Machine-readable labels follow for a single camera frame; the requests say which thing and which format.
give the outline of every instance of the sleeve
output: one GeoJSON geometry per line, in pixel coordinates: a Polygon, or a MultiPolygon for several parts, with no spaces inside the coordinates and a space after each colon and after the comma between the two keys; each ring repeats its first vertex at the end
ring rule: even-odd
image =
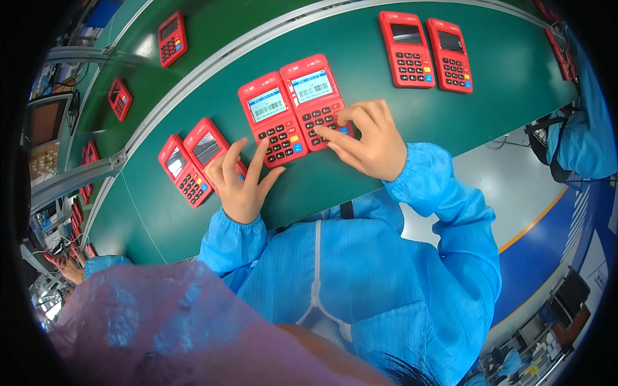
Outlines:
{"type": "Polygon", "coordinates": [[[257,260],[266,248],[266,226],[261,216],[251,224],[230,219],[221,208],[210,220],[197,260],[223,277],[257,260]]]}

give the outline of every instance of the blue anti-static coverall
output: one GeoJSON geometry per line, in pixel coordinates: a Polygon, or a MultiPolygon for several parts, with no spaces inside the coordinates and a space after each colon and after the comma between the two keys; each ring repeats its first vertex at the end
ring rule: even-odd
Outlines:
{"type": "Polygon", "coordinates": [[[476,360],[500,294],[495,215],[480,190],[455,179],[448,152],[407,148],[395,181],[352,201],[354,219],[334,207],[268,237],[260,217],[243,225],[220,210],[198,260],[272,323],[302,322],[316,307],[374,366],[388,353],[454,385],[476,360]],[[399,202],[438,216],[438,250],[401,237],[399,202]]]}

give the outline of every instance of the red pos terminal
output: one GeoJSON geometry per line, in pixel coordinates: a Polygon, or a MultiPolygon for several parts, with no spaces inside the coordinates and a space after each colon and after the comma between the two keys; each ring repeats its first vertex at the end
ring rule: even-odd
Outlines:
{"type": "Polygon", "coordinates": [[[427,30],[436,59],[438,85],[442,90],[470,94],[472,75],[459,26],[438,19],[427,19],[427,30]]]}
{"type": "Polygon", "coordinates": [[[316,125],[354,136],[351,125],[337,125],[337,114],[345,106],[324,55],[315,54],[294,62],[282,67],[279,73],[294,105],[296,118],[302,125],[301,131],[309,150],[317,151],[327,147],[327,139],[320,138],[313,130],[316,125]]]}
{"type": "Polygon", "coordinates": [[[175,12],[159,26],[159,58],[165,68],[188,50],[185,21],[181,11],[175,12]]]}
{"type": "Polygon", "coordinates": [[[383,10],[378,20],[395,87],[434,87],[436,79],[418,16],[383,10]]]}
{"type": "Polygon", "coordinates": [[[201,168],[191,161],[178,134],[169,137],[159,153],[159,162],[191,207],[197,208],[213,191],[201,168]]]}
{"type": "Polygon", "coordinates": [[[118,120],[124,120],[127,117],[133,97],[131,97],[127,87],[118,77],[114,79],[112,87],[109,88],[108,101],[112,109],[114,109],[118,120]]]}
{"type": "Polygon", "coordinates": [[[255,141],[268,138],[264,162],[275,167],[309,153],[279,73],[267,73],[238,90],[255,141]]]}
{"type": "MultiPolygon", "coordinates": [[[[200,167],[202,172],[210,161],[225,154],[230,148],[230,145],[219,133],[210,118],[202,118],[185,138],[183,145],[189,153],[191,161],[200,167]]],[[[247,176],[247,168],[240,161],[236,163],[236,173],[241,180],[244,180],[247,176]]],[[[219,194],[214,183],[208,177],[206,179],[211,183],[215,192],[219,194]]]]}

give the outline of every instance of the computer monitor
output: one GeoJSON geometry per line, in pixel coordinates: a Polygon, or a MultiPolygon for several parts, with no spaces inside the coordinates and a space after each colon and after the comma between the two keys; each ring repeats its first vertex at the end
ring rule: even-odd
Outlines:
{"type": "Polygon", "coordinates": [[[56,141],[61,134],[62,120],[69,112],[73,92],[55,93],[31,100],[26,107],[23,133],[29,147],[56,141]]]}

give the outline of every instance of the black hair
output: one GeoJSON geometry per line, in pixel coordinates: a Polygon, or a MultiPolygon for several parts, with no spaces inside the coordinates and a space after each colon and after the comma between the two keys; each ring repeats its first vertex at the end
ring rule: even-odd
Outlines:
{"type": "Polygon", "coordinates": [[[382,371],[399,386],[441,386],[433,374],[425,374],[391,354],[383,354],[387,366],[382,371]]]}

